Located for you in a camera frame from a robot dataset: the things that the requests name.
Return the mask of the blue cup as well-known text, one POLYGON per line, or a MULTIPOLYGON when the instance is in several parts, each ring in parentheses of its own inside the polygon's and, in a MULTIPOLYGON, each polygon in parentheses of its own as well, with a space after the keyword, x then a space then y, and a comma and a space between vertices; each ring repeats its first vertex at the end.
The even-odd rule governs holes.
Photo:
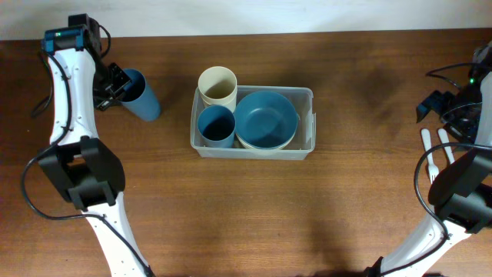
POLYGON ((198 116, 197 127, 207 147, 229 149, 234 144, 235 117, 224 106, 211 105, 205 108, 198 116))
POLYGON ((120 103, 143 121, 156 120, 161 114, 161 106, 144 75, 133 68, 125 68, 124 73, 131 82, 124 87, 125 95, 120 103))

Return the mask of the cream cup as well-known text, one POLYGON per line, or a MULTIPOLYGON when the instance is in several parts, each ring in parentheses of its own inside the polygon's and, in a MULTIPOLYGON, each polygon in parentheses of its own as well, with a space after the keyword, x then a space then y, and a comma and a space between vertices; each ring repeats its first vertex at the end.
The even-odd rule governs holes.
POLYGON ((229 68, 214 66, 204 70, 198 79, 201 99, 207 102, 222 102, 236 99, 238 80, 229 68))
POLYGON ((223 107, 227 108, 232 113, 234 113, 234 110, 236 109, 236 99, 235 98, 233 98, 232 100, 225 101, 225 102, 224 101, 222 101, 222 102, 207 102, 204 99, 202 101, 203 101, 205 108, 207 108, 209 106, 213 106, 213 105, 218 105, 218 106, 223 106, 223 107))

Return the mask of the cream bowl back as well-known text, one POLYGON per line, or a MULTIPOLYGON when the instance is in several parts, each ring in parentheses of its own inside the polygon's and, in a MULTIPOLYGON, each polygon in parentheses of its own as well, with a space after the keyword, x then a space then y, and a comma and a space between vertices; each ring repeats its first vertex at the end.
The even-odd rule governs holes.
POLYGON ((246 149, 280 150, 287 147, 294 135, 287 137, 281 129, 260 130, 247 129, 243 132, 235 132, 238 141, 246 149))

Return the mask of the cream bowl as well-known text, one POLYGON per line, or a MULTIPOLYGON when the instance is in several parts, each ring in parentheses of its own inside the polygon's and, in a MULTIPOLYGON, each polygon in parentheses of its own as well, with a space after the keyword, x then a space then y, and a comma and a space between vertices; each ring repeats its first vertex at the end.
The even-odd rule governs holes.
POLYGON ((273 148, 256 148, 253 145, 251 145, 251 144, 249 144, 246 141, 243 141, 241 139, 239 140, 239 142, 241 143, 241 145, 245 149, 247 149, 250 152, 256 152, 260 156, 273 155, 275 152, 278 152, 278 151, 284 149, 285 147, 287 147, 288 144, 290 143, 290 142, 285 142, 284 144, 279 145, 277 147, 273 147, 273 148))
POLYGON ((260 130, 247 129, 243 132, 235 132, 238 141, 246 149, 280 150, 287 147, 294 135, 287 137, 281 129, 260 130))

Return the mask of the cream bowl front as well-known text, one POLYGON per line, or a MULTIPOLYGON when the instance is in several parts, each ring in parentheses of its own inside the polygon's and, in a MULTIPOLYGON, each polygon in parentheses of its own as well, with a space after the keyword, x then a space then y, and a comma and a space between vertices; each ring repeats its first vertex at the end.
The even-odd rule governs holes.
POLYGON ((245 149, 247 149, 250 152, 256 152, 260 156, 273 155, 275 152, 278 152, 278 151, 284 149, 285 147, 287 147, 288 144, 290 143, 290 142, 285 142, 284 144, 279 145, 277 147, 273 147, 273 148, 256 148, 253 145, 251 145, 251 144, 249 144, 246 141, 243 141, 241 139, 239 140, 239 142, 241 143, 241 145, 245 149))

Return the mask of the blue bowl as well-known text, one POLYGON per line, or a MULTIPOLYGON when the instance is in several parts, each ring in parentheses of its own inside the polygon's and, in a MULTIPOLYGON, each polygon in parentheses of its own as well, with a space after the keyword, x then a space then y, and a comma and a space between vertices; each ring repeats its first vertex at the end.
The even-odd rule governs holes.
POLYGON ((294 105, 285 96, 272 91, 253 92, 238 103, 234 117, 235 131, 247 129, 281 129, 287 137, 295 135, 299 116, 294 105))

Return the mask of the left arm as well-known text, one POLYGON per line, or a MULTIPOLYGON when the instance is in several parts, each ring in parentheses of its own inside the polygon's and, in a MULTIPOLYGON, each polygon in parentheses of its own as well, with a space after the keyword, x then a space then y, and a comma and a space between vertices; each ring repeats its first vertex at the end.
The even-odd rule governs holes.
POLYGON ((87 14, 71 15, 65 28, 45 32, 42 50, 52 75, 55 119, 49 146, 36 158, 60 196, 92 227, 113 276, 152 276, 138 249, 125 205, 125 173, 100 140, 95 111, 125 97, 131 79, 105 65, 105 28, 87 14))

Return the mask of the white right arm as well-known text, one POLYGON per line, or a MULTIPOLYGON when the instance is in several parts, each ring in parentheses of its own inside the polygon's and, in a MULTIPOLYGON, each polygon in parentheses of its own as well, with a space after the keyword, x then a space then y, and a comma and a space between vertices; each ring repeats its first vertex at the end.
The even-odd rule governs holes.
POLYGON ((436 112, 440 144, 421 130, 424 154, 414 170, 414 191, 426 215, 402 245, 364 270, 365 276, 429 276, 454 245, 491 227, 491 45, 477 48, 468 83, 456 95, 435 91, 417 107, 421 122, 436 112))

